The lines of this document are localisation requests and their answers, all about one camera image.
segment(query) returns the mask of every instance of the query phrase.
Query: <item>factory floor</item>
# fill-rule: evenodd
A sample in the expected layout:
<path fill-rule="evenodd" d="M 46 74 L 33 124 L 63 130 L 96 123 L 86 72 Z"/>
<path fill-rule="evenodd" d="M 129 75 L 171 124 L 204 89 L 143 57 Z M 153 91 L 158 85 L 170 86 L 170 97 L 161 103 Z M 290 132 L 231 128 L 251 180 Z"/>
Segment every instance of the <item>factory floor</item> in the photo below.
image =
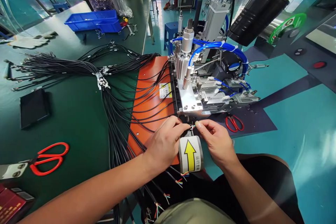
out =
<path fill-rule="evenodd" d="M 41 17 L 46 13 L 31 1 L 31 6 Z M 81 0 L 70 0 L 77 3 Z M 234 17 L 248 0 L 237 0 Z M 163 50 L 164 26 L 167 22 L 178 20 L 178 11 L 163 11 L 168 0 L 157 0 L 160 11 L 151 13 L 155 45 L 150 38 L 145 45 L 145 53 L 157 52 L 167 55 Z M 183 10 L 184 25 L 188 18 L 194 18 L 195 11 Z M 313 20 L 307 21 L 307 29 Z M 273 92 L 302 78 L 307 72 L 288 56 L 282 55 L 267 61 L 270 66 L 251 71 L 248 82 L 257 95 L 264 98 Z M 336 220 L 336 94 L 323 84 L 302 92 L 265 109 L 274 122 L 277 131 L 244 136 L 235 139 L 237 153 L 269 153 L 284 159 L 293 173 L 299 207 L 306 224 L 335 223 Z M 205 168 L 212 179 L 222 174 L 213 163 L 206 144 L 203 145 Z M 137 207 L 134 216 L 140 221 Z"/>

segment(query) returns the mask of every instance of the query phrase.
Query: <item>wrist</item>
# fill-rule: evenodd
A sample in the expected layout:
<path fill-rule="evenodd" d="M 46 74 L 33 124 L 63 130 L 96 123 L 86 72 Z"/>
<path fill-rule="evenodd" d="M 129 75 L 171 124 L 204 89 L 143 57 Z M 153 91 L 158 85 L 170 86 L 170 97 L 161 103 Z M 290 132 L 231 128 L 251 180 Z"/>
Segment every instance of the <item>wrist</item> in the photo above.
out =
<path fill-rule="evenodd" d="M 220 163 L 219 168 L 222 170 L 223 173 L 225 173 L 231 170 L 235 170 L 241 165 L 242 164 L 240 163 L 239 159 L 237 158 L 237 156 L 235 156 L 234 158 L 225 160 L 225 162 Z"/>
<path fill-rule="evenodd" d="M 153 177 L 156 177 L 162 173 L 166 167 L 161 167 L 159 162 L 155 160 L 150 154 L 143 153 L 141 154 L 143 163 L 148 174 L 151 174 Z"/>

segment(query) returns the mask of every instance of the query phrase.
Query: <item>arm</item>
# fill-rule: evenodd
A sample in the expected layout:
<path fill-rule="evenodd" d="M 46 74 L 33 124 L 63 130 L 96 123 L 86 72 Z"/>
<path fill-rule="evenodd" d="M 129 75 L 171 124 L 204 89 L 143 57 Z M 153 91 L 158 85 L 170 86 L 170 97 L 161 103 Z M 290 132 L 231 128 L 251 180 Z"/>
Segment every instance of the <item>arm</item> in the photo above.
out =
<path fill-rule="evenodd" d="M 180 135 L 189 128 L 177 117 L 169 117 L 154 133 L 145 153 L 62 193 L 20 224 L 97 222 L 127 195 L 172 164 L 179 151 Z"/>
<path fill-rule="evenodd" d="M 228 131 L 211 120 L 196 122 L 216 165 L 223 171 L 251 224 L 294 222 L 239 162 Z"/>

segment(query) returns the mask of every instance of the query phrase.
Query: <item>yellow arrow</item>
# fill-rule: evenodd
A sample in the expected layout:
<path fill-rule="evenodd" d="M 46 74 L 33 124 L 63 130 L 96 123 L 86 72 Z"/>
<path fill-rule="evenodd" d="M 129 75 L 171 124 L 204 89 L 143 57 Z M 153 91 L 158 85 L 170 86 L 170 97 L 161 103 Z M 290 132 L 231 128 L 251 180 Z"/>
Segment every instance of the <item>yellow arrow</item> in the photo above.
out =
<path fill-rule="evenodd" d="M 184 154 L 188 155 L 188 171 L 194 171 L 195 170 L 195 160 L 194 160 L 194 153 L 196 153 L 194 147 L 189 142 L 189 139 L 187 140 L 187 146 L 185 147 Z"/>

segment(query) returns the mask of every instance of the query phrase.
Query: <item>red button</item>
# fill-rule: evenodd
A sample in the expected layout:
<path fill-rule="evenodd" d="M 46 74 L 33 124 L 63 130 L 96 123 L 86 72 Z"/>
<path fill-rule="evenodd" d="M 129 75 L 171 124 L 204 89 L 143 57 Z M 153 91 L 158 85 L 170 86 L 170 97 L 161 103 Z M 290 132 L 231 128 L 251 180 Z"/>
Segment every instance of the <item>red button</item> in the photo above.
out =
<path fill-rule="evenodd" d="M 327 63 L 325 61 L 319 61 L 319 62 L 316 62 L 313 67 L 314 68 L 323 68 L 327 65 Z"/>

